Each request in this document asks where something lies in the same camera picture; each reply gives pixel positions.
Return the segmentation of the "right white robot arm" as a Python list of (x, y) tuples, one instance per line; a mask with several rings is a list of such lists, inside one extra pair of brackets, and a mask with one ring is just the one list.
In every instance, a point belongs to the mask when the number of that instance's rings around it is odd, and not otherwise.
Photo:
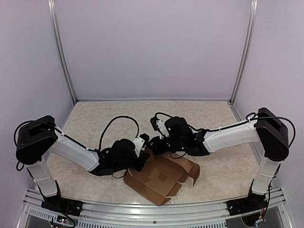
[(169, 116), (165, 122), (155, 114), (150, 122), (159, 136), (147, 144), (154, 155), (167, 152), (185, 152), (189, 156), (207, 156), (219, 150), (247, 143), (261, 143), (264, 157), (253, 179), (250, 195), (243, 200), (243, 207), (253, 211), (261, 204), (272, 179), (288, 155), (294, 138), (289, 138), (284, 124), (287, 118), (275, 116), (263, 107), (249, 113), (245, 120), (217, 129), (195, 129), (183, 117)]

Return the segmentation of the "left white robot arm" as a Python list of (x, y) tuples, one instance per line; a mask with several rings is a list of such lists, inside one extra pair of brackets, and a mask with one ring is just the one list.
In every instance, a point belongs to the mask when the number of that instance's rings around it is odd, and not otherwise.
[(137, 133), (133, 140), (117, 140), (108, 148), (90, 149), (64, 133), (50, 115), (21, 123), (13, 139), (18, 163), (26, 167), (41, 195), (48, 198), (48, 204), (56, 211), (62, 211), (67, 204), (50, 174), (45, 153), (65, 158), (94, 176), (112, 176), (130, 168), (141, 171), (150, 157), (144, 152), (150, 139), (145, 133)]

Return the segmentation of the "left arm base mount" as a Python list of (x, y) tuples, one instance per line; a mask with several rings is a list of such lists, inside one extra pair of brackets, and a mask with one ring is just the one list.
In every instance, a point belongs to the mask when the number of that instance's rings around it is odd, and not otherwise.
[(72, 215), (79, 217), (83, 202), (79, 200), (63, 198), (61, 196), (60, 187), (56, 180), (55, 184), (57, 187), (57, 194), (55, 196), (46, 197), (42, 192), (40, 193), (43, 197), (43, 201), (41, 203), (42, 208), (56, 211), (63, 215)]

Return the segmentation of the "aluminium frame post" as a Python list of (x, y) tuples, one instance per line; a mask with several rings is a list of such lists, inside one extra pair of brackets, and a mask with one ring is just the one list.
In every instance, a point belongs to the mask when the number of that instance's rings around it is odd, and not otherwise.
[(73, 105), (75, 105), (78, 102), (76, 92), (72, 83), (72, 79), (68, 70), (68, 65), (64, 53), (64, 48), (61, 40), (61, 35), (60, 35), (60, 29), (59, 29), (59, 24), (58, 24), (58, 19), (57, 19), (57, 11), (56, 11), (56, 2), (54, 0), (48, 0), (47, 1), (48, 5), (48, 10), (49, 10), (49, 15), (50, 15), (50, 21), (51, 21), (51, 26), (53, 30), (53, 35), (55, 39), (55, 44), (57, 47), (57, 53), (58, 53), (58, 58), (59, 62), (61, 64), (61, 68), (63, 71), (64, 79), (67, 85), (67, 89), (71, 98), (71, 101)]
[(252, 42), (252, 36), (254, 33), (254, 27), (255, 27), (255, 21), (257, 16), (257, 6), (258, 6), (258, 0), (252, 0), (250, 5), (250, 13), (249, 13), (249, 19), (248, 19), (248, 25), (247, 25), (247, 31), (245, 36), (245, 42), (242, 50), (242, 55), (240, 59), (240, 64), (237, 70), (237, 77), (233, 86), (232, 94), (230, 97), (230, 104), (234, 105), (240, 86), (241, 81), (244, 75), (247, 58), (250, 52), (251, 42)]

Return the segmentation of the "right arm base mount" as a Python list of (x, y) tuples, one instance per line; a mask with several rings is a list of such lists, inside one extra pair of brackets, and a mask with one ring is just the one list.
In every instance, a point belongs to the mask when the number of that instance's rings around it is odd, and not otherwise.
[(266, 209), (268, 206), (268, 200), (266, 194), (257, 195), (252, 192), (252, 185), (248, 191), (248, 195), (239, 199), (232, 199), (227, 202), (227, 207), (230, 216), (249, 213), (252, 211)]

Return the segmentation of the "brown cardboard box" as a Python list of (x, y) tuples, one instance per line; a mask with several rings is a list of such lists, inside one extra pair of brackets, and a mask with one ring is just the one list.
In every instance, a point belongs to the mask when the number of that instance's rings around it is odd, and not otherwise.
[(200, 166), (186, 158), (174, 159), (168, 153), (150, 155), (141, 171), (131, 168), (124, 176), (126, 185), (145, 197), (153, 204), (160, 206), (175, 197), (187, 178), (192, 178), (195, 184), (200, 176)]

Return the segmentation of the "right aluminium frame post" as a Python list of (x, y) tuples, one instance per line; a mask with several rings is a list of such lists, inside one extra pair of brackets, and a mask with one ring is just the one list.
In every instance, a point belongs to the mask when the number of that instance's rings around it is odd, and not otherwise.
[(257, 16), (257, 6), (258, 6), (258, 0), (252, 0), (250, 5), (250, 13), (249, 13), (249, 19), (248, 19), (248, 25), (247, 25), (247, 31), (245, 36), (245, 42), (242, 50), (242, 55), (240, 59), (240, 64), (237, 70), (237, 77), (233, 86), (232, 94), (230, 97), (230, 104), (234, 105), (240, 86), (241, 81), (244, 75), (247, 58), (250, 52), (251, 42), (252, 42), (252, 36), (254, 33), (254, 27), (255, 27), (255, 21)]

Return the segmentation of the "left aluminium frame post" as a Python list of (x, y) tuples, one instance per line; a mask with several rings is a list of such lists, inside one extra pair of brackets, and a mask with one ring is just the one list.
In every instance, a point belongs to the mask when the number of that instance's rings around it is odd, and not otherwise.
[(60, 29), (59, 29), (59, 24), (58, 24), (58, 19), (57, 19), (57, 11), (56, 11), (56, 2), (54, 0), (48, 0), (47, 1), (48, 5), (48, 10), (49, 10), (49, 15), (50, 15), (50, 21), (51, 21), (51, 26), (53, 30), (53, 35), (55, 39), (55, 44), (57, 47), (57, 53), (58, 53), (58, 58), (59, 62), (61, 64), (61, 68), (63, 71), (64, 79), (67, 85), (67, 89), (71, 98), (71, 101), (73, 105), (75, 105), (78, 102), (76, 92), (72, 83), (72, 79), (68, 70), (68, 65), (64, 53), (64, 48), (61, 40), (61, 35), (60, 35)]

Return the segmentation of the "front aluminium rail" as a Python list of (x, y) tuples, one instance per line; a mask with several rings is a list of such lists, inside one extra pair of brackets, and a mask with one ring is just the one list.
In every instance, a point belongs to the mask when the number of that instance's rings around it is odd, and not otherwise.
[[(265, 220), (258, 228), (295, 228), (283, 192), (271, 190), (271, 199)], [(231, 228), (244, 227), (242, 218), (249, 215), (229, 214), (227, 200), (203, 203), (171, 204), (164, 206), (117, 204), (84, 200), (79, 217), (71, 216), (76, 228)], [(37, 190), (28, 189), (21, 207), (22, 216), (17, 225), (25, 228), (30, 216), (56, 221), (59, 213), (41, 208), (42, 197)]]

